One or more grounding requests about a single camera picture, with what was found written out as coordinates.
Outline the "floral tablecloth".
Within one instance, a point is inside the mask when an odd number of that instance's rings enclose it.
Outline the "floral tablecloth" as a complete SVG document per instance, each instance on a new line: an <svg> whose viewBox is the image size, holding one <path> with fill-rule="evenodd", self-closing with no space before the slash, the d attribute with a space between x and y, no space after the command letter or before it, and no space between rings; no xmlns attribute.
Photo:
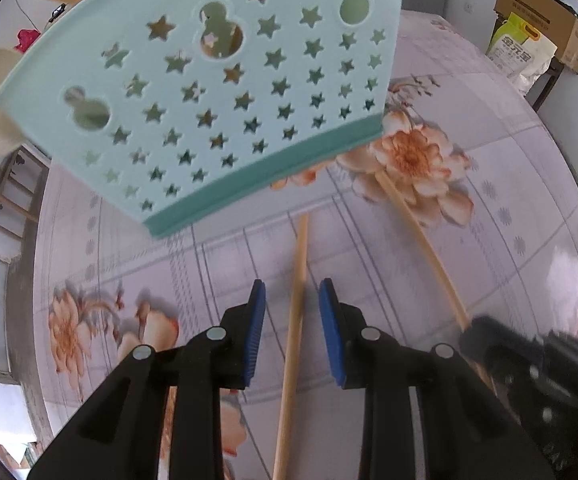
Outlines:
<svg viewBox="0 0 578 480"><path fill-rule="evenodd" d="M471 316L530 337L578 337L578 188L557 144L496 67L436 15L400 19L392 71L397 128L455 153L448 194L421 211ZM272 473L298 219L310 215L308 285L290 475L351 479L362 440L359 391L334 383L317 287L401 344L428 350L460 334L444 290L406 223L354 162L311 184L252 195L165 240L152 240L64 169L52 167L35 254L34 338L50 427L59 431L126 350L184 344L267 287L257 368L223 397L227 474Z"/></svg>

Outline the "wooden chair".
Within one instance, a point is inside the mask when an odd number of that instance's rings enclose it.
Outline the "wooden chair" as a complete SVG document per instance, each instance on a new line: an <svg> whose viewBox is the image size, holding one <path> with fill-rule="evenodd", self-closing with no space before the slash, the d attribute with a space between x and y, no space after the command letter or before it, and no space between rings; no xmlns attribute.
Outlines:
<svg viewBox="0 0 578 480"><path fill-rule="evenodd" d="M16 232L1 223L5 214L14 214L22 223L39 220L40 180L48 172L42 154L22 145L10 155L0 156L0 231L16 237Z"/></svg>

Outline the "yellow white rice bag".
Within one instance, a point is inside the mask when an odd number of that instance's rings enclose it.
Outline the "yellow white rice bag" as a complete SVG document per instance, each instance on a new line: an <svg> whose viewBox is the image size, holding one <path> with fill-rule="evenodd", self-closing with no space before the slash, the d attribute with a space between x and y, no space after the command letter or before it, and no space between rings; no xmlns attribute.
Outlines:
<svg viewBox="0 0 578 480"><path fill-rule="evenodd" d="M495 30L486 56L522 96L548 70L557 45L524 18L510 13Z"/></svg>

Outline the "cardboard box at right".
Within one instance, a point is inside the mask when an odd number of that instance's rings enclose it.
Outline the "cardboard box at right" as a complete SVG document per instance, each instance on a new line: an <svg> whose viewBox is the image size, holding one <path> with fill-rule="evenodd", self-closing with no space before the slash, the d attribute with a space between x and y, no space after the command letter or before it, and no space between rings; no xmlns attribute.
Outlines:
<svg viewBox="0 0 578 480"><path fill-rule="evenodd" d="M578 16L572 8L559 0L496 0L494 10L500 18L514 13L537 28L557 46L556 59L578 74Z"/></svg>

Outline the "mint green utensil holder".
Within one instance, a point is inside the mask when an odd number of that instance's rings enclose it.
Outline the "mint green utensil holder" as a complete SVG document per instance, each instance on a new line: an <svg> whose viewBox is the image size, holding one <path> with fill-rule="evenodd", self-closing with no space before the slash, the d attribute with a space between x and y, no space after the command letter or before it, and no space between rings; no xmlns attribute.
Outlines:
<svg viewBox="0 0 578 480"><path fill-rule="evenodd" d="M84 0L0 110L154 237L380 136L402 0Z"/></svg>

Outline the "red plastic bag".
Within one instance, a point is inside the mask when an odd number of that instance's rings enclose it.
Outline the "red plastic bag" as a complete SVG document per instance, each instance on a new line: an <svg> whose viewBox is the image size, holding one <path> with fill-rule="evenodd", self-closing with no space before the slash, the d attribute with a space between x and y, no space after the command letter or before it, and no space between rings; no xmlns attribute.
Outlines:
<svg viewBox="0 0 578 480"><path fill-rule="evenodd" d="M41 34L37 29L20 29L16 35L18 44L14 48L21 53L25 53Z"/></svg>

